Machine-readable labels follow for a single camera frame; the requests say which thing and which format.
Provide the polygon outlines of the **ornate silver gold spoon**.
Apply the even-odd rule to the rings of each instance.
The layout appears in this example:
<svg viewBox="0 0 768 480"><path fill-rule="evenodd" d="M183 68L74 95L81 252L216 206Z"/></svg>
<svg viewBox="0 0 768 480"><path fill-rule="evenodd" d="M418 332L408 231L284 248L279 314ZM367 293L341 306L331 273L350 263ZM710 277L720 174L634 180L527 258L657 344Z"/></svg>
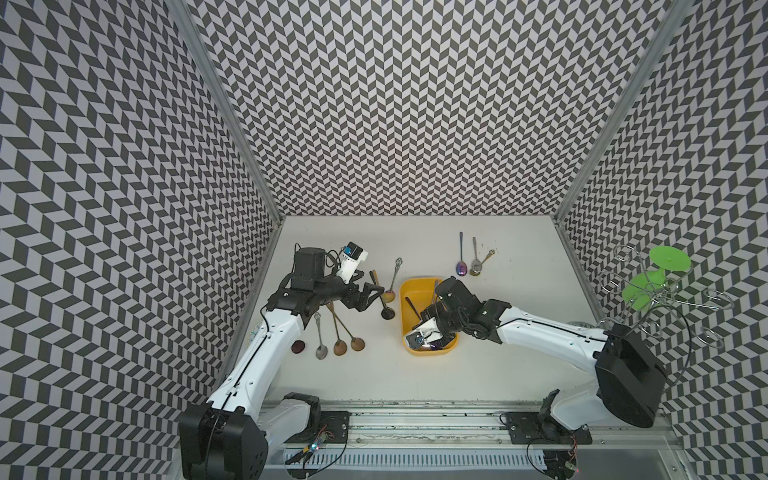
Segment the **ornate silver gold spoon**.
<svg viewBox="0 0 768 480"><path fill-rule="evenodd" d="M401 268L402 264L403 264L403 259L401 257L398 257L395 260L395 263L394 263L394 270L393 270L393 275L392 275L392 279L391 279L391 282L390 282L390 286L384 292L384 294L382 295L382 298L383 298L383 300L384 300L384 302L386 304L393 302L394 299L396 298L396 292L394 290L394 284L395 284L395 281L397 279L397 276L398 276L398 273L400 271L400 268Z"/></svg>

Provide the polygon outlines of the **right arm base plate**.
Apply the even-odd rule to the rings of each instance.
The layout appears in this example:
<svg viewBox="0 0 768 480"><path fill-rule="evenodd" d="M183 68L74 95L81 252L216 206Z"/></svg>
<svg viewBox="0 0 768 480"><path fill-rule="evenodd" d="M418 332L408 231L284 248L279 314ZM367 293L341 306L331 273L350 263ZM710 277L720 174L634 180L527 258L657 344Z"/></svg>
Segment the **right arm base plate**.
<svg viewBox="0 0 768 480"><path fill-rule="evenodd" d="M588 428L567 430L554 420L539 418L536 412L504 412L502 425L508 431L512 444L554 443L561 445L591 445L593 438Z"/></svg>

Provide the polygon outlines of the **purple iridescent spoon dark handle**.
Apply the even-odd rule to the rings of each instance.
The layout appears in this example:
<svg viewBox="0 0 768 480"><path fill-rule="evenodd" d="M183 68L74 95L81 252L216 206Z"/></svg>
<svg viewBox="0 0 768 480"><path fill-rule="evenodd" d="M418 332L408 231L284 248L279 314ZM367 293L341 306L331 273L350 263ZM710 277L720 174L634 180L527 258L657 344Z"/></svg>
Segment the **purple iridescent spoon dark handle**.
<svg viewBox="0 0 768 480"><path fill-rule="evenodd" d="M447 353L449 350L454 348L458 342L457 335L455 333L443 333L447 335L447 338L445 340L445 345L440 350L432 350L432 351L414 351L409 349L406 344L404 337L411 332L419 323L430 320L430 319L436 319L437 325L438 325L438 315L440 313L444 313L445 309L440 304L430 304L427 305L425 303L417 304L413 298L406 296L404 299L404 311L403 311L403 320L402 320L402 327L403 327L403 342L405 347L414 354L418 355L437 355L442 353Z"/></svg>

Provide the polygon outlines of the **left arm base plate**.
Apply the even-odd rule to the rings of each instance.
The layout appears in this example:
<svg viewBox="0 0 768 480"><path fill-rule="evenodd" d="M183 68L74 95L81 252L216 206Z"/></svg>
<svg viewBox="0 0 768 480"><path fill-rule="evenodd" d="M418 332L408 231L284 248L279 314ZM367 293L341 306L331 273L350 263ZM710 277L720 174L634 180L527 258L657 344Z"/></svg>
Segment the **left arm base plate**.
<svg viewBox="0 0 768 480"><path fill-rule="evenodd" d="M351 413L345 410L321 411L302 432L289 437L285 444L306 445L322 437L325 443L345 444L349 437Z"/></svg>

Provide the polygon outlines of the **yellow plastic storage box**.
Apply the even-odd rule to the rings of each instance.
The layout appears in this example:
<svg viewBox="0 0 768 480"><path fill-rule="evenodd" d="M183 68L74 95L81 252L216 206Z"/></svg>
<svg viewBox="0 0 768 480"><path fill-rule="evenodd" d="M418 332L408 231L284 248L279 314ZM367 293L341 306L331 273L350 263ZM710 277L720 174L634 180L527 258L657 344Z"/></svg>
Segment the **yellow plastic storage box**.
<svg viewBox="0 0 768 480"><path fill-rule="evenodd" d="M402 331L402 335L403 335L402 320L403 320L403 311L404 311L404 307L405 307L405 305L404 305L405 297L408 296L408 297L413 298L414 301L417 304L422 304L422 303L425 303L427 305L433 304L434 303L433 297L434 297L435 287L441 281L442 281L442 279L440 277L420 277L420 278L408 279L408 280L405 280L403 282L403 284L400 287L400 294L399 294L400 307L401 307L401 331ZM458 335L457 335L457 340L458 340L458 342L457 342L456 346L454 348L452 348L451 350L449 350L447 353L450 353L451 351L453 351L457 347L457 345L459 343ZM426 357L426 356L437 356L437 355L418 355L418 354L414 354L414 353L411 353L411 354L415 355L415 356L424 356L424 357Z"/></svg>

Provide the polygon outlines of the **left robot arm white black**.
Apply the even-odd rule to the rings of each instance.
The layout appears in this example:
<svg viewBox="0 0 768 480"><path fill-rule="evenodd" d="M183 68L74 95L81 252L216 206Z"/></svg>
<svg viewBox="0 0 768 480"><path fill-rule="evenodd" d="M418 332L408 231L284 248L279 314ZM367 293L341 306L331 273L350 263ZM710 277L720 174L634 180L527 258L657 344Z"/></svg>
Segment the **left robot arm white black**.
<svg viewBox="0 0 768 480"><path fill-rule="evenodd" d="M358 285L367 251L350 242L336 254L300 247L291 271L261 309L262 324L209 399L178 418L186 479L256 479L274 450L291 438L313 442L322 431L318 397L290 393L268 412L262 405L281 362L321 307L339 301L365 311L384 292Z"/></svg>

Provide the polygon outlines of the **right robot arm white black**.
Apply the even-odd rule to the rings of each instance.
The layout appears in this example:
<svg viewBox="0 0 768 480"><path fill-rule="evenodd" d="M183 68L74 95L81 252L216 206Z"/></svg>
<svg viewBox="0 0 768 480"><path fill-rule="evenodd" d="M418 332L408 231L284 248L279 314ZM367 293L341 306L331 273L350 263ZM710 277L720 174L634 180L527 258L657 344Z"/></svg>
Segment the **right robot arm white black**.
<svg viewBox="0 0 768 480"><path fill-rule="evenodd" d="M558 358L589 374L586 383L553 390L540 411L541 422L573 431L613 416L650 428L668 374L641 334L615 323L609 329L579 327L540 317L497 299L480 301L457 278L438 284L436 303L419 314L404 337L417 350L464 333L478 340L522 346Z"/></svg>

